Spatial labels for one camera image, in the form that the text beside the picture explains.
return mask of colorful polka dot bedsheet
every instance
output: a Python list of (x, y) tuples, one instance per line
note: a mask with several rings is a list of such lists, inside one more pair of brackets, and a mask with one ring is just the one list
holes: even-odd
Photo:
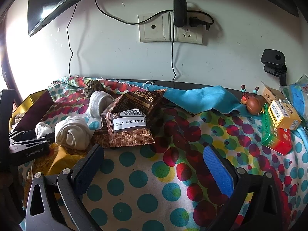
[[(84, 117), (91, 129), (89, 99), (83, 87), (89, 78), (64, 77), (48, 90), (55, 101), (43, 118), (53, 129), (67, 116)], [(113, 96), (141, 88), (99, 79)], [(282, 206), (283, 227), (289, 229), (308, 203), (308, 154), (303, 141), (292, 134), (293, 149), (286, 155), (261, 145), (261, 121), (215, 110), (191, 115), (164, 101), (151, 128), (155, 144), (105, 149), (105, 160), (86, 194), (84, 206), (103, 230), (197, 231), (206, 227), (227, 202), (203, 161), (203, 149), (213, 145), (235, 167), (250, 174), (272, 173)], [(20, 170), (24, 177), (31, 164)], [(244, 218), (249, 194), (236, 219)], [(70, 228), (76, 229), (64, 207)]]

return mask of outlet plate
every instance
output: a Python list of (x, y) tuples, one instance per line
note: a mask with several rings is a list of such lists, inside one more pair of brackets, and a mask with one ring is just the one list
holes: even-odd
[[(138, 21), (144, 21), (154, 14), (138, 15)], [(140, 42), (170, 41), (170, 13), (164, 13), (139, 24), (139, 36)]]
[(189, 17), (191, 16), (197, 17), (197, 16), (200, 16), (200, 14), (187, 12), (186, 26), (182, 28), (178, 28), (178, 27), (173, 28), (173, 12), (171, 12), (170, 28), (171, 28), (171, 35), (173, 34), (173, 30), (174, 30), (174, 41), (202, 44), (203, 26), (190, 27)]

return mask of yellow medicine box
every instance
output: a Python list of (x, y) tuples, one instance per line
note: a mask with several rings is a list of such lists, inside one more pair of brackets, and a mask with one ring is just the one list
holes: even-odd
[(268, 112), (276, 128), (295, 130), (301, 123), (295, 108), (290, 104), (273, 100)]

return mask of wall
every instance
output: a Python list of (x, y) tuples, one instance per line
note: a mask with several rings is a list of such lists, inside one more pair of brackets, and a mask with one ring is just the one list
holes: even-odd
[[(7, 15), (7, 48), (20, 93), (46, 88), (68, 75), (70, 50), (66, 27), (73, 7), (28, 38), (27, 1), (16, 0)], [(204, 31), (205, 45), (175, 43), (176, 81), (222, 85), (248, 91), (261, 80), (278, 87), (278, 79), (263, 70), (264, 49), (284, 53), (288, 82), (308, 74), (302, 28), (296, 18), (266, 0), (187, 0), (189, 8), (216, 20)], [(138, 14), (172, 9), (173, 0), (98, 0), (108, 13), (136, 22)], [(104, 78), (171, 80), (171, 42), (140, 43), (138, 26), (125, 25), (100, 13), (94, 0), (78, 3), (69, 27), (74, 56), (71, 73)]]

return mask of metal screw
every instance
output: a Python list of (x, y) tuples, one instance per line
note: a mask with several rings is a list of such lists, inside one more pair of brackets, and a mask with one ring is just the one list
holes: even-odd
[(70, 169), (69, 168), (66, 168), (62, 171), (63, 174), (67, 175), (70, 173)]
[(265, 175), (266, 175), (268, 178), (272, 178), (272, 177), (273, 177), (273, 175), (272, 175), (271, 173), (269, 173), (269, 172), (265, 173)]
[(41, 177), (41, 175), (42, 175), (41, 172), (37, 172), (37, 173), (35, 174), (35, 178), (39, 178), (39, 177)]
[(236, 171), (242, 175), (245, 173), (245, 169), (243, 169), (242, 167), (239, 167)]

